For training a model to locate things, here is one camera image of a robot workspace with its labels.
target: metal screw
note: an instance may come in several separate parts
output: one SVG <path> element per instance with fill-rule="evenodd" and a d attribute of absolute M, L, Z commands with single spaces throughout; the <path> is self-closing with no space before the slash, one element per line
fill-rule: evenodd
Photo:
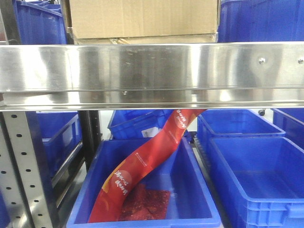
<path fill-rule="evenodd" d="M 265 58 L 260 58 L 260 59 L 258 60 L 258 63 L 259 63 L 259 64 L 265 64 L 265 62 L 266 62 L 266 59 L 265 59 Z"/>

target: stainless steel shelf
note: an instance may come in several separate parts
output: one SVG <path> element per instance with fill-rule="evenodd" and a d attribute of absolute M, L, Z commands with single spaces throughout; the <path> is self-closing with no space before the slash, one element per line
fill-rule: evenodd
<path fill-rule="evenodd" d="M 304 106 L 304 42 L 0 47 L 0 110 Z"/>

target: bin handle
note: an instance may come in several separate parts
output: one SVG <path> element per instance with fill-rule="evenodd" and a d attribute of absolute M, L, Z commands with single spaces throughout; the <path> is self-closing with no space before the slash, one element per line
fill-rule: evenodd
<path fill-rule="evenodd" d="M 288 217 L 293 219 L 304 218 L 304 203 L 287 205 Z"/>

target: blue plastic crate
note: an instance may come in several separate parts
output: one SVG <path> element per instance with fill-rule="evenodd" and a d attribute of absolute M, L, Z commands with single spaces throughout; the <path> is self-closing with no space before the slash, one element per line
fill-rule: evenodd
<path fill-rule="evenodd" d="M 0 228 L 9 227 L 10 218 L 0 192 Z"/>
<path fill-rule="evenodd" d="M 77 112 L 37 113 L 50 175 L 54 176 L 65 158 L 80 142 Z"/>
<path fill-rule="evenodd" d="M 279 108 L 274 111 L 273 123 L 286 131 L 286 138 L 304 149 L 304 108 Z"/>
<path fill-rule="evenodd" d="M 22 44 L 66 44 L 60 5 L 13 0 Z"/>
<path fill-rule="evenodd" d="M 215 204 L 193 150 L 185 139 L 167 161 L 142 180 L 148 189 L 171 192 L 166 219 L 86 223 L 108 175 L 131 152 L 148 140 L 146 138 L 110 140 L 99 147 L 98 155 L 92 163 L 72 209 L 67 228 L 215 228 L 220 226 L 220 217 Z"/>
<path fill-rule="evenodd" d="M 211 178 L 234 228 L 304 227 L 304 151 L 283 137 L 214 138 Z"/>
<path fill-rule="evenodd" d="M 153 137 L 172 112 L 170 109 L 116 110 L 108 128 L 115 139 Z"/>
<path fill-rule="evenodd" d="M 302 0 L 222 0 L 218 41 L 303 41 L 303 21 Z"/>
<path fill-rule="evenodd" d="M 198 116 L 197 137 L 207 155 L 210 138 L 284 135 L 282 129 L 248 109 L 209 109 Z"/>

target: perforated metal upright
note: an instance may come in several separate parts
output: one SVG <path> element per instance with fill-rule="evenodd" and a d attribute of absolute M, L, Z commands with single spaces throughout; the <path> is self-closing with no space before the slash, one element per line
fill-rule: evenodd
<path fill-rule="evenodd" d="M 60 227 L 36 112 L 5 112 L 3 117 L 34 227 Z"/>
<path fill-rule="evenodd" d="M 33 227 L 28 202 L 13 155 L 3 115 L 0 113 L 0 190 L 14 228 Z"/>

